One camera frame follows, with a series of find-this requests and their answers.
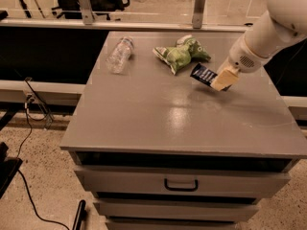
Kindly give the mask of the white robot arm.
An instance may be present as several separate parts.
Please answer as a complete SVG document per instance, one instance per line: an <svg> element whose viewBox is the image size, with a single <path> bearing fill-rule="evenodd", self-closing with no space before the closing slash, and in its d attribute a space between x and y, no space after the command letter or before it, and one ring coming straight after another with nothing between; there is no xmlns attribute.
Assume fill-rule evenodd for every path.
<svg viewBox="0 0 307 230"><path fill-rule="evenodd" d="M210 86L221 91L307 35L307 0L267 0L267 10L230 48Z"/></svg>

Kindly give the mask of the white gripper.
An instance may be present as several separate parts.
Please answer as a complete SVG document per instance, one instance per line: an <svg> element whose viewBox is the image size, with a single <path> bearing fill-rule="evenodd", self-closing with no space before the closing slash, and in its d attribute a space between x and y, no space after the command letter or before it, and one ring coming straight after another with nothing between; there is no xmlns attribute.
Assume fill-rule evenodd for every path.
<svg viewBox="0 0 307 230"><path fill-rule="evenodd" d="M269 57L259 57L247 46L245 37L241 35L232 45L224 63L219 67L217 77L210 86L222 91L239 79L239 73L253 73L268 63Z"/></svg>

